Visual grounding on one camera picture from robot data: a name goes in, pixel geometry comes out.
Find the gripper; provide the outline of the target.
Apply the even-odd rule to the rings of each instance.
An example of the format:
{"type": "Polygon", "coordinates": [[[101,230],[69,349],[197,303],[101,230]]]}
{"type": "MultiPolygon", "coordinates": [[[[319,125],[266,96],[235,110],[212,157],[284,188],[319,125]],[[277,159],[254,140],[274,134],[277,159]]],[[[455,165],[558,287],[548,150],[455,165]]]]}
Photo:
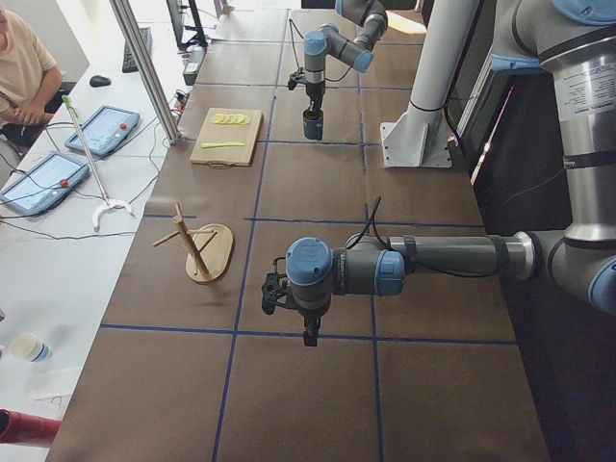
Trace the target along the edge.
{"type": "Polygon", "coordinates": [[[322,82],[306,83],[306,94],[310,99],[309,115],[318,116],[320,114],[320,102],[322,102],[322,82]]]}
{"type": "Polygon", "coordinates": [[[300,309],[299,314],[304,319],[303,343],[306,347],[316,347],[321,327],[321,317],[325,309],[300,309]]]}

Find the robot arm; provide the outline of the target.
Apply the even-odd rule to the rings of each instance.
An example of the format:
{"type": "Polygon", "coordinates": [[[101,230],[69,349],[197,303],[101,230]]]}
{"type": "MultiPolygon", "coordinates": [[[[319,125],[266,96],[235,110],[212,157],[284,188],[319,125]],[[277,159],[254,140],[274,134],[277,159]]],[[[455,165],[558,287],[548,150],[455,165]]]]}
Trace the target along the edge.
{"type": "Polygon", "coordinates": [[[335,9],[340,16],[360,26],[362,31],[350,40],[339,32],[336,25],[326,23],[304,37],[304,81],[310,100],[307,114],[311,117],[322,115],[326,57],[331,56],[364,73],[372,62],[376,43],[388,29],[386,10],[379,1],[336,1],[335,9]]]}
{"type": "MultiPolygon", "coordinates": [[[[479,1],[434,1],[409,106],[381,124],[385,167],[435,167],[428,154],[446,105],[457,58],[479,1]]],[[[327,55],[365,72],[392,20],[379,1],[336,1],[339,15],[363,28],[353,41],[333,24],[304,38],[304,67],[289,88],[306,87],[304,136],[320,140],[327,55]]],[[[564,231],[513,237],[383,237],[374,214],[342,248],[317,238],[295,241],[272,262],[262,310],[297,311],[303,342],[318,344],[332,295],[398,295],[417,270],[467,278],[508,274],[528,280],[546,273],[554,285],[615,317],[615,1],[497,1],[491,50],[494,71],[548,71],[554,82],[572,223],[564,231]]]]}

